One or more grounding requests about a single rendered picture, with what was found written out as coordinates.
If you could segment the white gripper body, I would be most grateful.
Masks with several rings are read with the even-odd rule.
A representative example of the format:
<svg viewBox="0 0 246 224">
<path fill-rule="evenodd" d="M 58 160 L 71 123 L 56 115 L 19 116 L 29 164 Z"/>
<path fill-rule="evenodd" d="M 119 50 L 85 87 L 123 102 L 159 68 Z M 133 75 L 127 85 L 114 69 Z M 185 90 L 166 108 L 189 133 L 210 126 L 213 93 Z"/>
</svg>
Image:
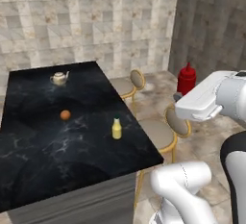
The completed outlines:
<svg viewBox="0 0 246 224">
<path fill-rule="evenodd" d="M 215 71 L 175 104 L 180 119 L 206 121 L 215 117 L 222 108 L 215 104 L 216 91 L 221 83 L 233 76 L 235 71 Z"/>
</svg>

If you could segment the yellow mustard bottle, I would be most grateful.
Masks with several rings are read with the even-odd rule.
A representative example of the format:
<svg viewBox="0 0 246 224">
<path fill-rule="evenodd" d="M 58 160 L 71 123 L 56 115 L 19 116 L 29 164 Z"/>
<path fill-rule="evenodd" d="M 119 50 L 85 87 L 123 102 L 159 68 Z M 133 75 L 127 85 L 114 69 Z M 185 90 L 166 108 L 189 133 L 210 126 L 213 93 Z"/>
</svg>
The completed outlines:
<svg viewBox="0 0 246 224">
<path fill-rule="evenodd" d="M 121 139 L 122 137 L 122 126 L 120 123 L 120 118 L 116 116 L 113 119 L 113 124 L 111 127 L 111 134 L 114 139 Z"/>
</svg>

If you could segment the red ketchup bottle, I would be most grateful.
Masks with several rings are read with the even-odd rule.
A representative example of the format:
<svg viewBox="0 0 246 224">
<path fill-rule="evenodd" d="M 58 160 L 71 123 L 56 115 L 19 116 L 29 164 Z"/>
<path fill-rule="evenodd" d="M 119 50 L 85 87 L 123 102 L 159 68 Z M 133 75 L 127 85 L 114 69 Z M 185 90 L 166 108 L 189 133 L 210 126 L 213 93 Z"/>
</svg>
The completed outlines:
<svg viewBox="0 0 246 224">
<path fill-rule="evenodd" d="M 196 84 L 196 70 L 188 63 L 180 70 L 178 75 L 177 91 L 182 95 L 190 92 Z"/>
</svg>

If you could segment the black marble dining counter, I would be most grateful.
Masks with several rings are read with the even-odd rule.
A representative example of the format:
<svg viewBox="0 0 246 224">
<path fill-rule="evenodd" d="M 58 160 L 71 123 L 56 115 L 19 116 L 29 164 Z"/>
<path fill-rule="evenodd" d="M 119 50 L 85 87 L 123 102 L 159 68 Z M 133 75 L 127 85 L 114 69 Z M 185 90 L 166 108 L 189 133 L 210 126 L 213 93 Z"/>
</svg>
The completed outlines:
<svg viewBox="0 0 246 224">
<path fill-rule="evenodd" d="M 66 71 L 63 86 L 50 81 Z M 121 139 L 111 134 L 116 116 Z M 136 173 L 162 161 L 96 62 L 10 73 L 0 224 L 133 224 Z"/>
</svg>

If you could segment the white teapot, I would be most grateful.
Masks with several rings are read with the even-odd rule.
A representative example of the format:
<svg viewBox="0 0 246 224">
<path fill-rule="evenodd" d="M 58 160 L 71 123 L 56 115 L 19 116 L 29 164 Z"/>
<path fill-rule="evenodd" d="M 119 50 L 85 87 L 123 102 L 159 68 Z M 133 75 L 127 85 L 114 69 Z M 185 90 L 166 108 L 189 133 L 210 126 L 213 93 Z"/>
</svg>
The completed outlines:
<svg viewBox="0 0 246 224">
<path fill-rule="evenodd" d="M 63 86 L 69 76 L 69 72 L 56 72 L 53 76 L 50 77 L 50 81 L 56 86 Z"/>
</svg>

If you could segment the gold stool with grey seat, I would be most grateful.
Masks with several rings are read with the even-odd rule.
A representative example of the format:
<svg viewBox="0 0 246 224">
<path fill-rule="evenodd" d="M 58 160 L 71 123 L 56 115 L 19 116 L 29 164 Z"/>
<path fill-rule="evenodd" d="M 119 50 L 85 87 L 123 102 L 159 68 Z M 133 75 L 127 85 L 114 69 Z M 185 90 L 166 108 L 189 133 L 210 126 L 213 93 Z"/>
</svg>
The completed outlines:
<svg viewBox="0 0 246 224">
<path fill-rule="evenodd" d="M 161 155 L 171 154 L 172 162 L 176 160 L 178 138 L 189 137 L 192 130 L 188 120 L 177 117 L 173 104 L 166 107 L 162 119 L 142 119 L 138 123 Z"/>
<path fill-rule="evenodd" d="M 143 73 L 138 69 L 133 69 L 128 79 L 112 79 L 111 84 L 123 100 L 132 98 L 133 111 L 136 115 L 135 93 L 144 89 L 146 84 Z"/>
</svg>

